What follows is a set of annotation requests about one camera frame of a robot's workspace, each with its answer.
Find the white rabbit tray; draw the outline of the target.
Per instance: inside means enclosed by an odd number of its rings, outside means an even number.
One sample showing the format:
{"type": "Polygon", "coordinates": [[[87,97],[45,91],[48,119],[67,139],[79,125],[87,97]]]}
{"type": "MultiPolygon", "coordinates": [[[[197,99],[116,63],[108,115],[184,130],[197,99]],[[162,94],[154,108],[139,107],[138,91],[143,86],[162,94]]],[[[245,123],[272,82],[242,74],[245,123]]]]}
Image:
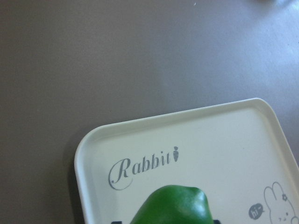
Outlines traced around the white rabbit tray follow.
{"type": "Polygon", "coordinates": [[[299,168],[259,98],[97,127],[74,168],[87,224],[128,224],[165,185],[201,189],[222,224],[299,221],[299,168]]]}

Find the green lime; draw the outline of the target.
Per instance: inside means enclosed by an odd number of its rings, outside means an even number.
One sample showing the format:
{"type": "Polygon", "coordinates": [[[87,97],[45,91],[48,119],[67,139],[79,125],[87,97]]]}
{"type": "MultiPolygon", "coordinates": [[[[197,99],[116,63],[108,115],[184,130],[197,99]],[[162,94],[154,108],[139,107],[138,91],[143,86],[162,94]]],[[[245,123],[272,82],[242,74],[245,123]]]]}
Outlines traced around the green lime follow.
{"type": "Polygon", "coordinates": [[[213,224],[207,196],[199,188],[167,185],[154,191],[132,224],[213,224]]]}

